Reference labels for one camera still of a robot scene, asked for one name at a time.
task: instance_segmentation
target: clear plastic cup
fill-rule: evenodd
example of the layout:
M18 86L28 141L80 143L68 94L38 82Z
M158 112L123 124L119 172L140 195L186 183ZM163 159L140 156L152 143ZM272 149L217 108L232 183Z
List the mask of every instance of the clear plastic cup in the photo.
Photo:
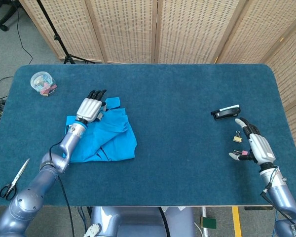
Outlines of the clear plastic cup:
M31 78L31 86L43 96L49 96L56 91L57 85L47 72L35 73Z

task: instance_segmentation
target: gray carpet floor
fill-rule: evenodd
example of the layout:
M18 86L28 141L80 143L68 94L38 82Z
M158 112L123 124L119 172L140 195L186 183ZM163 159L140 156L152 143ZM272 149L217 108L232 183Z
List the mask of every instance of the gray carpet floor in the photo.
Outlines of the gray carpet floor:
M0 19L8 11L9 6L0 8ZM53 54L43 37L29 17L20 9L19 31L24 47L32 54L31 64L62 64ZM27 65L29 55L21 48L18 39L17 13L5 24L9 31L0 30L0 79L13 76L16 70ZM0 83L0 97L9 92L12 79L5 79ZM5 207L0 207L0 216ZM208 216L216 218L217 229L209 230L211 237L234 237L234 226L231 207L210 207ZM77 237L84 235L83 224L76 207L72 207L74 229ZM274 211L245 211L239 208L242 236L244 237L271 237L274 227ZM195 221L199 223L200 208L194 209ZM66 207L43 207L26 232L29 237L67 237L71 236L68 210Z

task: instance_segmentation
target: blue felt tabletop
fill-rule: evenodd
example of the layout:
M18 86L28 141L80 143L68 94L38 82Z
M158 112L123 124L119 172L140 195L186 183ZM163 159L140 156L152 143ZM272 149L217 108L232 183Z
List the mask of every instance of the blue felt tabletop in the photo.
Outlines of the blue felt tabletop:
M31 76L49 72L58 88L50 97L31 88ZM266 65L33 65L15 74L0 122L0 189L27 158L17 183L26 188L48 148L64 135L92 89L107 89L126 108L137 138L135 158L72 163L61 175L70 205L261 205L259 166L235 161L248 150L232 141L234 119L210 111L239 104L276 155L296 199L296 148L276 81ZM0 205L9 203L0 198ZM45 205L65 205L56 183Z

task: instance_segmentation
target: silver metal arm segment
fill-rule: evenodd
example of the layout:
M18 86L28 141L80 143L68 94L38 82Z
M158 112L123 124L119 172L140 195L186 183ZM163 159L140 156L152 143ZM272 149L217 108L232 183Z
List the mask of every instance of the silver metal arm segment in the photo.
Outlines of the silver metal arm segment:
M246 156L238 156L234 153L229 153L229 155L235 160L253 160L260 165L260 176L266 185L261 195L266 198L266 193L269 193L274 207L290 218L290 221L276 221L275 232L279 237L296 237L296 202L280 168L273 165L276 158L268 141L260 135L259 130L254 125L249 124L244 118L236 118L235 121L247 136L251 153Z
M51 160L49 153L44 155L37 176L26 189L15 196L1 216L0 237L25 236L25 230L43 206L45 194L55 183L58 174L64 173L68 167L74 148L86 130L86 124L95 120L100 112L101 99L105 91L91 91L87 97L88 100L85 99L82 102L76 121L59 144L65 157L51 153Z

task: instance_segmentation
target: black scissor handle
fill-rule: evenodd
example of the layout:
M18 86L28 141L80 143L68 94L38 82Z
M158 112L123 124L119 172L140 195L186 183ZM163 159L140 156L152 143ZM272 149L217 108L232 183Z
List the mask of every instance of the black scissor handle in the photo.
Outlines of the black scissor handle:
M3 186L3 188L0 190L0 198L5 198L8 201L14 198L16 194L16 185L8 192L10 187L11 184L6 184Z

